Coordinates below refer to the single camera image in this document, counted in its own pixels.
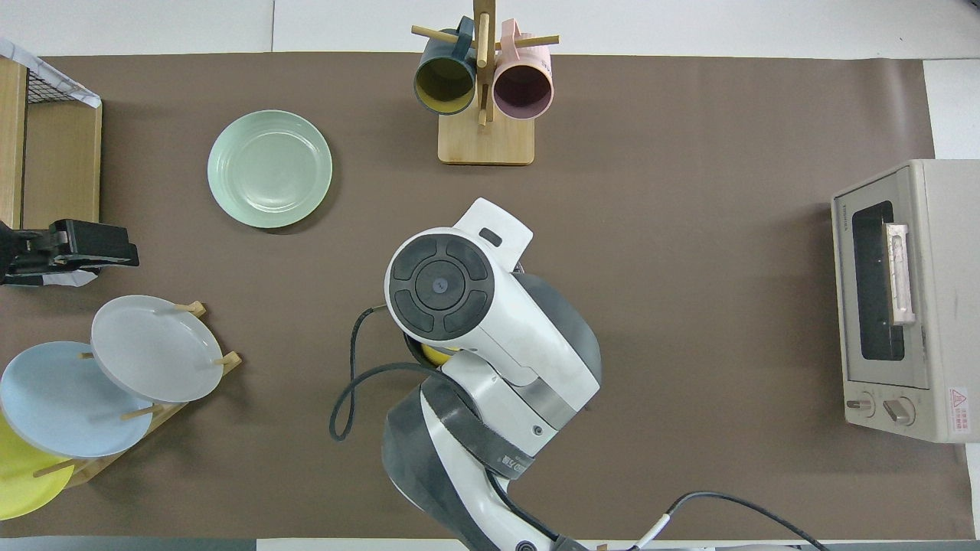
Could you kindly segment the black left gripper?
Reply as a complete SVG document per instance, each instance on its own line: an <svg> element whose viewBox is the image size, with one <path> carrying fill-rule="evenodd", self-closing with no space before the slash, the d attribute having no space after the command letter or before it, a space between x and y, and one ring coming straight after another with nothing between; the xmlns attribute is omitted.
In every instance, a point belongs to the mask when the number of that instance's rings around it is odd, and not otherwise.
<svg viewBox="0 0 980 551"><path fill-rule="evenodd" d="M125 227L62 219L44 230L14 230L1 222L1 285L54 285L46 279L51 273L99 273L108 266L139 266Z"/></svg>

